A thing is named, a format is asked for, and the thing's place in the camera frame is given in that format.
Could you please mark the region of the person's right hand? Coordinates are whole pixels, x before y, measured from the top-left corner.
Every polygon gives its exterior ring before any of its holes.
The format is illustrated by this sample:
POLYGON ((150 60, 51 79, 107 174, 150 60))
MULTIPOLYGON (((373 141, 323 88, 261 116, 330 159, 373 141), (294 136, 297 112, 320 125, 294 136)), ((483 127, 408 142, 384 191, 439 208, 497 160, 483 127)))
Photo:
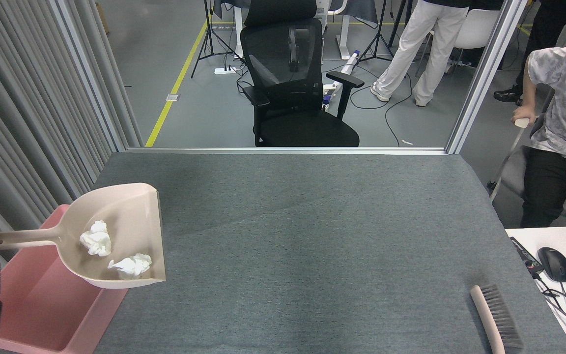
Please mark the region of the person's right hand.
POLYGON ((514 110, 511 121, 517 125, 517 121, 523 121, 525 125, 533 124, 536 119, 534 106, 524 105, 514 110))

